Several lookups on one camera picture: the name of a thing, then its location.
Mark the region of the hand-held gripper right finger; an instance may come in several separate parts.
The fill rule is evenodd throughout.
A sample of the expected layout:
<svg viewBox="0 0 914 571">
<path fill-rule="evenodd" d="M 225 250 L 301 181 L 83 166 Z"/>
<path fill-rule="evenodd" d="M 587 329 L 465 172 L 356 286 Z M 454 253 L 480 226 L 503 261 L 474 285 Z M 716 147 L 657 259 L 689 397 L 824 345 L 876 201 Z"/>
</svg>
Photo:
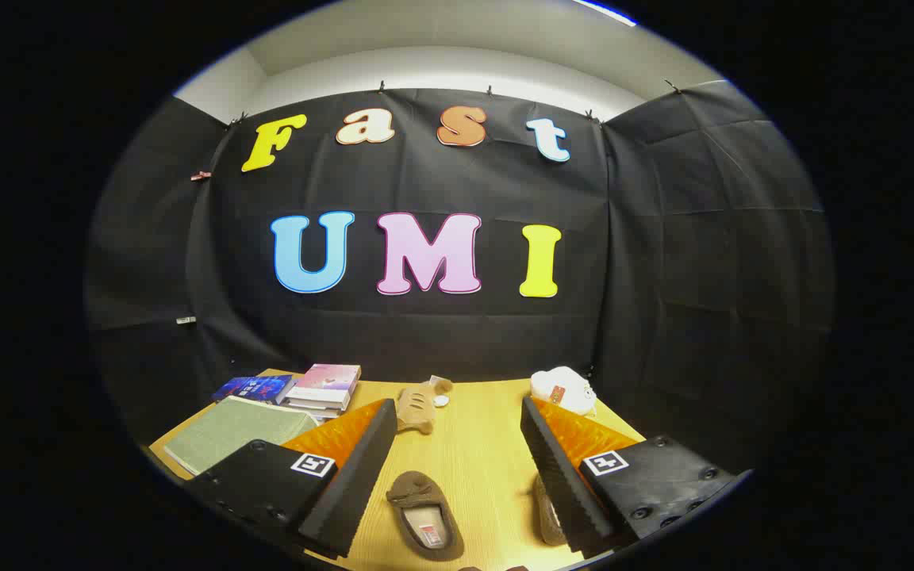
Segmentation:
<svg viewBox="0 0 914 571">
<path fill-rule="evenodd" d="M 674 437 L 639 441 L 534 397 L 520 430 L 570 549 L 585 556 L 670 535 L 743 483 Z"/>
</svg>

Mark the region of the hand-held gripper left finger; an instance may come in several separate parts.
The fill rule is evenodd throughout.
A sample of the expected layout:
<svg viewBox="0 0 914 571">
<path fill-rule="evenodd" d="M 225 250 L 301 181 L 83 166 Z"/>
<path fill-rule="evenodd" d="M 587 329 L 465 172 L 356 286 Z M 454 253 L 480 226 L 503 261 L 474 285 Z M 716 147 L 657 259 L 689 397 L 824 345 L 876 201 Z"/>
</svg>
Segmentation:
<svg viewBox="0 0 914 571">
<path fill-rule="evenodd" d="M 394 400 L 378 399 L 290 441 L 250 439 L 187 492 L 278 548 L 346 557 L 396 427 Z"/>
</svg>

